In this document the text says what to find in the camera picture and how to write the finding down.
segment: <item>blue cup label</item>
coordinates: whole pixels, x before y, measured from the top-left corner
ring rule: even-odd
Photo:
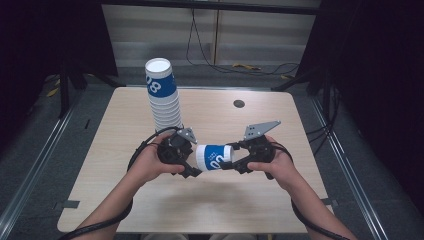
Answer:
[[[205,165],[208,170],[221,169],[219,162],[224,162],[225,146],[207,145],[205,147]]]
[[[170,74],[165,78],[151,78],[146,76],[147,91],[153,97],[164,98],[171,96],[176,90],[174,74]]]

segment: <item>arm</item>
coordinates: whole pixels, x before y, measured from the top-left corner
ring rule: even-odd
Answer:
[[[102,222],[119,215],[128,206],[138,189],[148,181],[157,178],[161,173],[179,173],[184,170],[181,165],[168,165],[160,162],[157,156],[157,145],[167,135],[160,135],[153,140],[137,157],[131,169],[125,174],[116,187],[103,202],[88,216],[78,228]],[[113,239],[119,223],[94,232],[84,234],[76,239]]]
[[[270,142],[275,142],[273,138],[267,138]],[[302,215],[310,222],[351,240],[356,239],[353,233],[322,203],[315,191],[297,171],[287,154],[277,150],[271,163],[251,162],[248,167],[251,170],[271,173],[280,187],[288,192]],[[328,239],[309,228],[307,230],[314,240]]]

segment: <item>forearm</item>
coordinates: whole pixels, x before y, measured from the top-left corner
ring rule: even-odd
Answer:
[[[293,179],[286,190],[296,207],[310,222],[348,239],[356,239],[352,232],[322,203],[315,191],[300,174]],[[328,239],[309,228],[307,230],[312,239]]]
[[[103,222],[118,216],[126,209],[131,199],[142,185],[144,185],[144,182],[139,183],[132,175],[125,175],[96,210],[94,210],[78,228]],[[76,239],[113,239],[118,226],[119,223],[116,223],[112,226],[84,234]]]

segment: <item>table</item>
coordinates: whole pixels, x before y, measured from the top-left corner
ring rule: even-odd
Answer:
[[[295,103],[289,93],[231,89],[178,89],[183,123],[199,144],[242,140],[249,124],[281,120],[267,134],[283,144],[320,198],[327,198]],[[234,106],[235,100],[245,103]],[[131,155],[154,133],[147,90],[117,88],[69,196],[77,209],[64,209],[60,231],[75,229],[126,172]],[[236,158],[247,153],[236,151]],[[195,154],[188,162],[195,164]],[[262,172],[204,172],[197,178],[162,174],[134,197],[126,233],[299,233],[305,227],[293,214],[289,195]]]

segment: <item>gray carpet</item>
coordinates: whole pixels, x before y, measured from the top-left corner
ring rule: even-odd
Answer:
[[[272,71],[275,67],[264,67]],[[281,68],[287,71],[291,67]],[[126,84],[144,84],[143,68],[120,68],[119,78]],[[183,86],[248,87],[269,89],[284,83],[278,75],[262,77],[219,73],[207,66],[175,67],[177,84]],[[61,214],[53,207],[67,199],[91,141],[100,124],[113,89],[88,77],[89,85],[82,93],[56,149],[8,239],[57,239],[61,233],[56,224]],[[43,144],[53,129],[60,110],[58,95],[47,98],[45,86],[32,114],[15,141],[0,161],[0,210],[3,212],[20,183],[25,178]],[[311,99],[306,96],[306,84],[295,85],[290,92],[295,100],[305,131],[319,124]],[[422,216],[416,211],[397,181],[378,161],[352,121],[349,112],[340,106],[335,125],[339,137],[362,186],[383,223],[389,239],[424,239]],[[321,141],[311,144],[315,150]],[[335,214],[359,237],[374,239],[346,178],[328,143],[316,155],[316,161],[330,199],[337,200]],[[115,239],[137,239],[136,235],[118,234]],[[276,239],[308,239],[306,234],[281,234]]]

